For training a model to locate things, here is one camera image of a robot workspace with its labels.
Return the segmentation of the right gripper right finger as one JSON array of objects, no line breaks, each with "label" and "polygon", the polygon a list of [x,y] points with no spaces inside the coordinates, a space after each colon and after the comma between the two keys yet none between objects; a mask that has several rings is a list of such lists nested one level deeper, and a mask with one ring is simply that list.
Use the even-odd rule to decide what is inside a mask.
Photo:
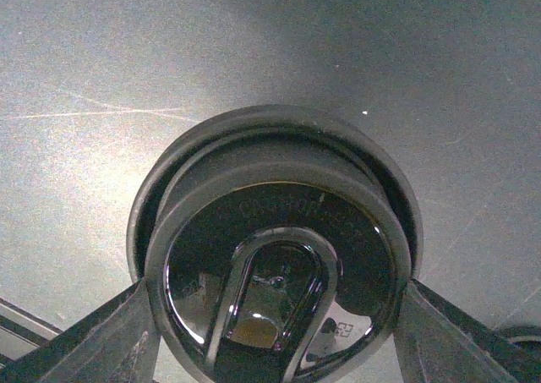
[{"label": "right gripper right finger", "polygon": [[417,280],[393,331],[405,382],[539,382],[540,329],[489,329]]}]

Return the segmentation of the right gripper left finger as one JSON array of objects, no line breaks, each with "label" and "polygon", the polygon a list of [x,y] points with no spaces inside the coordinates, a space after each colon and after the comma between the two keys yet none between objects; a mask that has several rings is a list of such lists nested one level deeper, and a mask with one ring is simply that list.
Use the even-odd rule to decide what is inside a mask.
[{"label": "right gripper left finger", "polygon": [[161,336],[144,280],[1,370],[2,382],[152,382]]}]

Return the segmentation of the black coffee lid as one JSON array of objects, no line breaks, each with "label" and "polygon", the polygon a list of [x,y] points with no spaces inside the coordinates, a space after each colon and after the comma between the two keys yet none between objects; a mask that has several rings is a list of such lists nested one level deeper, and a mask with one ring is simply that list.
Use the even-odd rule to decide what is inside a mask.
[{"label": "black coffee lid", "polygon": [[128,220],[130,276],[199,382],[332,382],[391,335],[423,227],[402,170],[305,107],[246,107],[173,141]]}]

